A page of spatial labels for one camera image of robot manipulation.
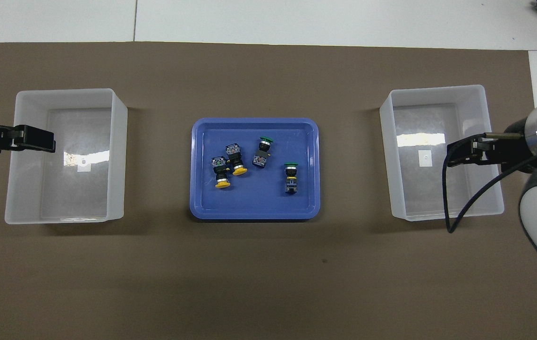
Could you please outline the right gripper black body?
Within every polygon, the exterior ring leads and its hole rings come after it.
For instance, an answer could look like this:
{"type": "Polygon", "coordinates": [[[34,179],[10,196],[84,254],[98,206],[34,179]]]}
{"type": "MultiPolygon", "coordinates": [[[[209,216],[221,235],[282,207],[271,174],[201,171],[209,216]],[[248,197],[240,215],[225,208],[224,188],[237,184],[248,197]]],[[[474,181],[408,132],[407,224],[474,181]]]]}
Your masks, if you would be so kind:
{"type": "Polygon", "coordinates": [[[499,164],[501,171],[506,171],[513,166],[529,159],[533,153],[529,150],[525,135],[525,125],[527,118],[512,123],[504,130],[507,134],[519,134],[520,138],[505,139],[501,138],[502,133],[486,133],[484,138],[490,138],[491,149],[485,152],[486,161],[484,164],[499,164]]]}

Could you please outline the green push button switch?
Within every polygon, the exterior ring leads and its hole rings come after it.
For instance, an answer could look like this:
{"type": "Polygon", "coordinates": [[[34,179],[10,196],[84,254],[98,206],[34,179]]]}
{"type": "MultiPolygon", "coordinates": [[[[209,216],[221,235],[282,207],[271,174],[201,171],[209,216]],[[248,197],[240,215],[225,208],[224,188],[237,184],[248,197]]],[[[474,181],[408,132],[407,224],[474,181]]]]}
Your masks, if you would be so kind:
{"type": "Polygon", "coordinates": [[[269,137],[260,137],[258,150],[255,152],[252,163],[258,168],[265,168],[268,158],[271,156],[270,148],[274,140],[269,137]]]}
{"type": "Polygon", "coordinates": [[[297,192],[297,163],[285,163],[285,192],[295,194],[297,192]]]}

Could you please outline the yellow push button switch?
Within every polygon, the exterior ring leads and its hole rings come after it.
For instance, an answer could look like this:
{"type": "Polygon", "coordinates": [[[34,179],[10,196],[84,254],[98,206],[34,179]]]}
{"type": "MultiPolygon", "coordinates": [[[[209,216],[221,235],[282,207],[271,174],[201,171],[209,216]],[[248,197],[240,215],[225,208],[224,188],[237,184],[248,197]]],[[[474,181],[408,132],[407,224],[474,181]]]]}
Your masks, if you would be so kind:
{"type": "Polygon", "coordinates": [[[229,162],[232,166],[233,175],[234,176],[241,176],[245,174],[248,170],[245,168],[242,155],[241,155],[241,148],[239,144],[230,144],[225,147],[226,155],[229,159],[229,162]]]}
{"type": "Polygon", "coordinates": [[[230,187],[227,173],[230,171],[230,161],[223,156],[212,157],[211,166],[215,174],[215,187],[219,189],[230,187]]]}

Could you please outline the blue plastic tray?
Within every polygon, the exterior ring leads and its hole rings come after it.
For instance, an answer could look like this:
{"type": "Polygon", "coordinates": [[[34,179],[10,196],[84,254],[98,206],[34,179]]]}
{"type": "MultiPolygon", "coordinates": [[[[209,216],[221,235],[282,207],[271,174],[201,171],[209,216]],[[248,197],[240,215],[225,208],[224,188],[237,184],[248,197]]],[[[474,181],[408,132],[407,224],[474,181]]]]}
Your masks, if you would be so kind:
{"type": "Polygon", "coordinates": [[[191,213],[204,220],[309,220],[321,206],[319,127],[308,118],[202,118],[191,137],[191,213]],[[265,168],[253,165],[260,137],[274,140],[265,168]],[[247,172],[215,187],[212,157],[239,144],[247,172]],[[285,163],[297,163],[297,192],[285,192],[285,163]]]}

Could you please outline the brown table mat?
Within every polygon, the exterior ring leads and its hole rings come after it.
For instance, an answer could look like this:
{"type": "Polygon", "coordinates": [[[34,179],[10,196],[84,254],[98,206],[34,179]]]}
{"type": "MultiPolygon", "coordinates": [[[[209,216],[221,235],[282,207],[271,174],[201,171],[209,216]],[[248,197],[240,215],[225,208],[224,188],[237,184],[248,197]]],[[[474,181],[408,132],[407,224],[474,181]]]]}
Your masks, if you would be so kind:
{"type": "Polygon", "coordinates": [[[0,154],[0,340],[537,340],[537,254],[504,213],[391,214],[379,108],[392,90],[484,86],[492,129],[533,108],[529,54],[203,43],[0,43],[0,124],[24,90],[111,88],[128,106],[125,215],[8,225],[0,154]],[[201,118],[310,118],[321,207],[306,222],[189,209],[201,118]]]}

